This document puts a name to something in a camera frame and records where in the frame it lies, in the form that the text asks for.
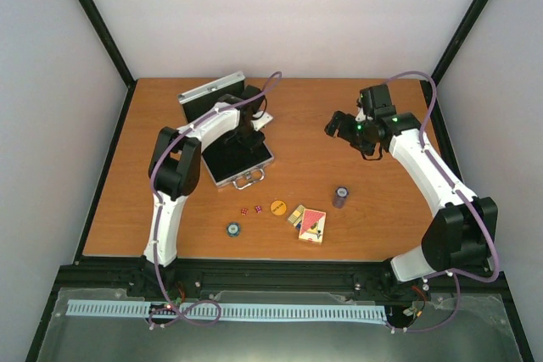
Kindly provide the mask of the aluminium poker case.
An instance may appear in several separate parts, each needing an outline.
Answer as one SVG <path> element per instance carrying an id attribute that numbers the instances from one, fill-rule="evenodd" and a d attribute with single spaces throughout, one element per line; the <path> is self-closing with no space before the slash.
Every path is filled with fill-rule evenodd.
<path id="1" fill-rule="evenodd" d="M 248 99 L 259 92 L 259 88 L 246 85 L 244 73 L 237 71 L 183 92 L 177 99 L 186 121 L 192 122 L 212 109 L 225 95 L 239 100 Z M 251 120 L 265 112 L 255 103 L 249 107 L 254 110 L 249 116 Z M 242 148 L 237 141 L 237 132 L 229 131 L 202 152 L 202 160 L 217 187 L 232 184 L 236 189 L 243 190 L 264 180 L 264 168 L 272 163 L 274 156 L 264 142 L 255 151 Z"/>

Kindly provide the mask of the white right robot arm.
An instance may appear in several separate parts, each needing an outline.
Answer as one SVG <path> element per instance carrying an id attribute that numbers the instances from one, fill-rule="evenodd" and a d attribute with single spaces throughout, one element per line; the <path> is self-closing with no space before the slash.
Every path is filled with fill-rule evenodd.
<path id="1" fill-rule="evenodd" d="M 479 197 L 454 174 L 429 141 L 425 124 L 411 112 L 397 112 L 387 85 L 360 90 L 356 104 L 356 115 L 334 112 L 325 133 L 347 141 L 366 161 L 390 154 L 412 178 L 433 216 L 419 246 L 385 261 L 383 285 L 391 288 L 442 275 L 495 281 L 498 269 L 488 277 L 465 269 L 499 261 L 495 201 Z"/>

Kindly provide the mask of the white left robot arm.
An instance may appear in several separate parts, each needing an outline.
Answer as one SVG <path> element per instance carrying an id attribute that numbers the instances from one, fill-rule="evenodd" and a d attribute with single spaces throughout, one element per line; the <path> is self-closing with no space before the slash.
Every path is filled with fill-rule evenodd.
<path id="1" fill-rule="evenodd" d="M 197 96 L 185 109 L 186 125 L 160 130 L 148 170 L 154 212 L 144 250 L 147 261 L 159 265 L 146 280 L 156 295 L 164 297 L 175 290 L 176 274 L 166 266 L 176 259 L 182 211 L 199 183 L 201 165 L 221 186 L 272 160 L 262 131 L 272 120 L 260 108 L 265 100 L 255 86 Z"/>

